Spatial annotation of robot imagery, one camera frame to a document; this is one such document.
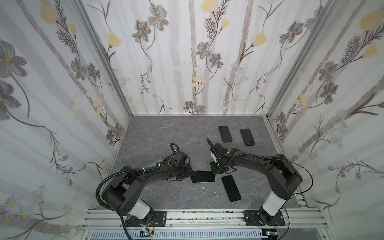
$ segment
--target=metal corner post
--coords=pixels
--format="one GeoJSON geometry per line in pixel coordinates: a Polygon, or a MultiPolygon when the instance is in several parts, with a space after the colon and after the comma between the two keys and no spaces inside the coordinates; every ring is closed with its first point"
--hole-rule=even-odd
{"type": "Polygon", "coordinates": [[[303,48],[301,49],[299,55],[297,56],[292,68],[287,74],[287,77],[285,78],[283,84],[281,85],[278,93],[275,96],[275,99],[272,102],[272,105],[270,107],[270,110],[268,112],[268,117],[272,116],[275,111],[277,110],[277,107],[283,100],[284,95],[286,94],[287,90],[291,86],[291,83],[293,82],[297,72],[301,68],[301,66],[304,63],[304,60],[307,58],[307,56],[311,53],[312,48],[314,47],[316,40],[320,36],[323,29],[326,27],[329,19],[331,19],[332,14],[334,10],[336,9],[337,5],[339,3],[339,0],[328,0],[325,4],[324,10],[320,15],[319,20],[316,22],[313,30],[310,32],[310,35],[305,42],[303,48]]]}
{"type": "Polygon", "coordinates": [[[98,38],[96,31],[93,28],[93,25],[91,23],[91,20],[89,19],[89,16],[84,8],[83,3],[81,0],[71,0],[77,15],[79,16],[84,28],[86,29],[87,35],[91,40],[91,43],[99,56],[104,69],[107,71],[108,77],[111,79],[111,84],[113,85],[113,88],[115,89],[115,92],[123,105],[124,111],[129,116],[129,118],[133,117],[132,111],[129,108],[129,105],[126,101],[126,98],[124,96],[124,93],[122,92],[119,82],[116,79],[116,76],[113,73],[112,67],[110,65],[109,60],[107,59],[107,56],[104,53],[103,45],[100,42],[100,39],[98,38]]]}

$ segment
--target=black smartphone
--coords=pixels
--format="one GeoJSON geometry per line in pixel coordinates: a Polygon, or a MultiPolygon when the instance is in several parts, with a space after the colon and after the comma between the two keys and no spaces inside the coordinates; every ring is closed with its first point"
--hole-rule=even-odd
{"type": "Polygon", "coordinates": [[[234,202],[234,201],[240,200],[241,195],[239,193],[239,190],[237,189],[235,180],[233,179],[232,175],[222,177],[221,180],[223,181],[225,191],[227,192],[229,201],[234,202]]]}
{"type": "Polygon", "coordinates": [[[191,176],[191,181],[193,183],[214,182],[216,177],[212,171],[195,171],[191,176]]]}
{"type": "Polygon", "coordinates": [[[251,130],[249,128],[240,129],[241,136],[243,137],[244,144],[246,146],[255,145],[255,141],[253,140],[251,130]]]}
{"type": "Polygon", "coordinates": [[[218,131],[220,132],[220,136],[223,142],[232,142],[232,136],[229,132],[228,126],[220,126],[218,131]]]}

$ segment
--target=floral wallpaper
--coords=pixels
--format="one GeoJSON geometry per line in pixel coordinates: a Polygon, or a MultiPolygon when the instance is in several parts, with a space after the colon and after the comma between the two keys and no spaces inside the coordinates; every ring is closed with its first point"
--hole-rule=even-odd
{"type": "Polygon", "coordinates": [[[82,2],[133,113],[185,115],[267,114],[326,4],[82,2]]]}
{"type": "Polygon", "coordinates": [[[128,123],[68,1],[0,4],[0,235],[80,239],[128,123]]]}
{"type": "Polygon", "coordinates": [[[383,3],[340,1],[269,116],[291,161],[313,175],[305,194],[339,240],[382,238],[383,54],[383,3]]]}

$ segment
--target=gray marble tabletop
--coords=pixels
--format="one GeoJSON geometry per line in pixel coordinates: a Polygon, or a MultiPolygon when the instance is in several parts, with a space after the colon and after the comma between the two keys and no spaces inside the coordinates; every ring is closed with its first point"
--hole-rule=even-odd
{"type": "MultiPolygon", "coordinates": [[[[171,153],[171,142],[191,157],[194,171],[210,170],[212,161],[208,137],[213,144],[219,142],[225,148],[237,147],[243,151],[259,155],[275,155],[276,149],[266,129],[262,117],[230,116],[139,116],[133,117],[122,142],[112,173],[123,166],[142,168],[157,157],[171,153]],[[219,126],[227,125],[233,141],[223,143],[219,126]],[[240,129],[249,128],[255,140],[254,146],[245,146],[240,129]]],[[[215,182],[192,183],[190,178],[183,181],[158,181],[146,186],[140,199],[154,209],[248,209],[259,208],[271,191],[266,177],[256,171],[239,167],[231,173],[242,199],[230,202],[221,178],[216,175],[215,182]]],[[[297,208],[292,197],[286,208],[297,208]]]]}

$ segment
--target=black mounting plate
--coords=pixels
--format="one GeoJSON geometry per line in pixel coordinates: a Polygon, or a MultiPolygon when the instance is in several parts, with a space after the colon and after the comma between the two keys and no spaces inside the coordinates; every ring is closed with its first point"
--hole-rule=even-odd
{"type": "MultiPolygon", "coordinates": [[[[165,227],[167,211],[154,211],[153,217],[155,218],[155,227],[165,227]]],[[[136,217],[134,216],[128,217],[124,222],[126,227],[141,227],[141,225],[136,222],[136,217]]]]}
{"type": "MultiPolygon", "coordinates": [[[[264,224],[261,224],[257,217],[258,211],[244,211],[244,221],[247,226],[264,226],[264,224]]],[[[279,226],[285,226],[284,218],[281,218],[283,214],[279,210],[276,215],[273,217],[273,219],[279,224],[279,226]]],[[[270,226],[276,226],[276,223],[271,223],[270,226]]]]}

